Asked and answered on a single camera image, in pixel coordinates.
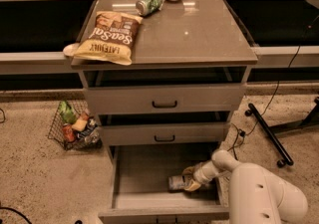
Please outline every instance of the white robotic arm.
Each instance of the white robotic arm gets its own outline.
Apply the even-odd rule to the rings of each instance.
[[[225,171],[231,172],[230,224],[300,223],[306,215],[307,199],[299,188],[259,165],[235,160],[226,150],[217,150],[211,160],[187,168],[183,175],[190,178],[184,189],[193,191]]]

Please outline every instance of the black drawer handle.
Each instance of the black drawer handle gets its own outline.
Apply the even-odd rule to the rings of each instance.
[[[155,108],[155,109],[174,109],[177,107],[177,101],[175,101],[173,104],[171,105],[160,105],[160,104],[157,104],[155,101],[152,102],[152,106]]]
[[[169,137],[169,138],[159,138],[159,137],[157,137],[156,135],[154,135],[154,140],[156,141],[156,142],[171,142],[171,141],[175,141],[175,135],[173,135],[171,138]]]

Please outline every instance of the wire basket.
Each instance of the wire basket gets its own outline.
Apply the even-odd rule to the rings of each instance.
[[[86,101],[84,100],[72,100],[68,101],[68,103],[73,107],[74,111],[78,115],[80,115],[80,113],[88,107]],[[64,122],[59,114],[59,107],[57,107],[49,130],[48,138],[58,142],[65,150],[102,147],[102,142],[100,139],[94,143],[86,143],[84,140],[75,140],[74,142],[66,141],[62,131],[63,125]]]

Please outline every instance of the stand leg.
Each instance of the stand leg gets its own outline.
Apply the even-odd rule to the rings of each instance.
[[[277,162],[277,165],[279,167],[284,166],[285,164],[293,165],[293,160],[289,156],[286,149],[282,146],[276,135],[273,133],[271,128],[268,126],[267,122],[263,119],[263,117],[260,115],[259,111],[256,109],[256,107],[253,104],[249,104],[248,107],[250,108],[251,112],[255,115],[269,138],[271,139],[272,143],[275,145],[277,150],[279,151],[280,155],[283,157],[283,160],[279,160]]]

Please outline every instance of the green can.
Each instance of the green can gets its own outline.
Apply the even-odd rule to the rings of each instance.
[[[163,0],[139,0],[136,4],[136,8],[141,16],[147,16],[158,10],[162,2]]]

